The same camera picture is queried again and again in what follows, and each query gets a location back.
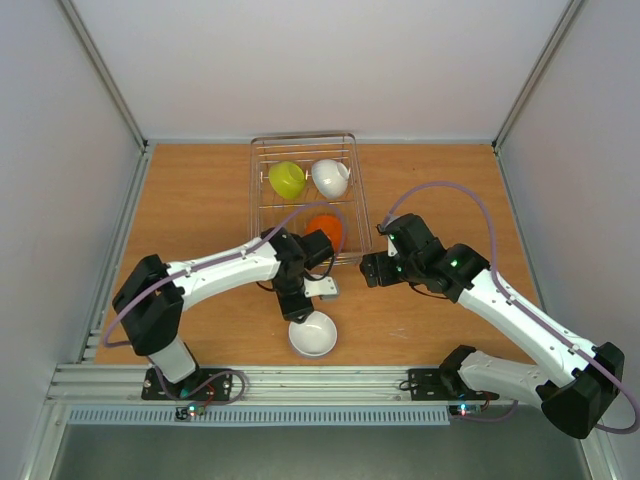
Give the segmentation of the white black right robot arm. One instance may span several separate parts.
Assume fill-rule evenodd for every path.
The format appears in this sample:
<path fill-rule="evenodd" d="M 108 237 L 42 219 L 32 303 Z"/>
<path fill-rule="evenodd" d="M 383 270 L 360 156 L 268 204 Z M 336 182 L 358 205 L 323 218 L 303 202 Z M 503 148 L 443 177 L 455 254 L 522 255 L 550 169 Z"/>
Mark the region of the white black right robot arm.
<path fill-rule="evenodd" d="M 387 248 L 361 261 L 369 287 L 422 285 L 486 320 L 533 361 L 521 364 L 461 345 L 440 365 L 447 393 L 496 393 L 540 409 L 570 437 L 589 436 L 620 391 L 625 356 L 615 344 L 595 345 L 566 329 L 470 246 L 444 248 L 418 215 L 396 217 L 377 230 Z"/>

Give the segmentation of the white ceramic bowl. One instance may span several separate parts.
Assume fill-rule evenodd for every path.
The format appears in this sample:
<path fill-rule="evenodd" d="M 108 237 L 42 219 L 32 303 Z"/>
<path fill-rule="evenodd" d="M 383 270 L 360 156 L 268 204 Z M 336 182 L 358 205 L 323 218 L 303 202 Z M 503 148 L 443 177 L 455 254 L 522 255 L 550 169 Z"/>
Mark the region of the white ceramic bowl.
<path fill-rule="evenodd" d="M 319 160 L 313 164 L 311 175 L 317 190 L 327 199 L 337 199 L 347 191 L 350 170 L 341 162 Z"/>

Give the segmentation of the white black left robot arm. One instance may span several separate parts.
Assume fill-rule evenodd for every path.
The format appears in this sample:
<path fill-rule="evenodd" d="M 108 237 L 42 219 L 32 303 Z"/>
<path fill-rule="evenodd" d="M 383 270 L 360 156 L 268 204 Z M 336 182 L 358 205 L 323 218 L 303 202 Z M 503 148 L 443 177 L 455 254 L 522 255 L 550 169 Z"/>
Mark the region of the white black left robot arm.
<path fill-rule="evenodd" d="M 304 236 L 269 229 L 248 243 L 196 260 L 165 263 L 156 254 L 138 262 L 112 300 L 115 323 L 130 345 L 159 369 L 167 388 L 179 398 L 195 395 L 202 375 L 179 338 L 183 312 L 220 293 L 246 284 L 269 282 L 286 321 L 302 323 L 314 312 L 312 299 L 332 295 L 329 276 L 311 270 L 334 260 L 329 237 L 321 230 Z"/>

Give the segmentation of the green white bowl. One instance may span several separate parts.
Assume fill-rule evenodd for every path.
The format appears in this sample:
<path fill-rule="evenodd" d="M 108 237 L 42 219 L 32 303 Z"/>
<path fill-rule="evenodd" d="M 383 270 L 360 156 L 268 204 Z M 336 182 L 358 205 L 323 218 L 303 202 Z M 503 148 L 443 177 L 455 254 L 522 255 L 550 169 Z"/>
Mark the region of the green white bowl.
<path fill-rule="evenodd" d="M 281 161 L 269 168 L 268 179 L 273 190 L 286 200 L 297 198 L 305 189 L 305 172 L 294 162 Z"/>

